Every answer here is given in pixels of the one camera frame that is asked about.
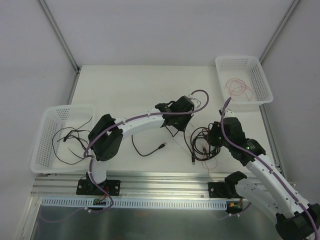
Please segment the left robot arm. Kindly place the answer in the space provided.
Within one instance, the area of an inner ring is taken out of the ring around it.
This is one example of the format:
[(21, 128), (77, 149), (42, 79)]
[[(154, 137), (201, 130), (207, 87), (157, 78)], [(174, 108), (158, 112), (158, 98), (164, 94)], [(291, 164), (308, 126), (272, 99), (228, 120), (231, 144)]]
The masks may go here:
[(88, 146), (83, 157), (90, 158), (86, 179), (79, 181), (82, 186), (77, 195), (116, 195), (107, 181), (107, 170), (103, 162), (114, 158), (121, 143), (127, 137), (151, 130), (173, 127), (183, 132), (193, 114), (197, 112), (195, 100), (182, 96), (168, 103), (158, 103), (145, 113), (131, 117), (114, 118), (103, 115), (88, 134)]

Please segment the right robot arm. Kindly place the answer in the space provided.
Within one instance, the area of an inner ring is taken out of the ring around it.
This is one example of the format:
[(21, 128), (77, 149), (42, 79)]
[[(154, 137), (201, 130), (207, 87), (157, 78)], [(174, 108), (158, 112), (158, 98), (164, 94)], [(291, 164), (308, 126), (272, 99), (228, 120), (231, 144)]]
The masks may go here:
[(260, 189), (244, 173), (236, 171), (224, 182), (208, 184), (209, 194), (221, 198), (243, 197), (274, 224), (283, 240), (319, 239), (320, 205), (302, 197), (276, 169), (265, 149), (247, 138), (236, 117), (213, 123), (205, 139), (213, 147), (225, 147), (265, 187)]

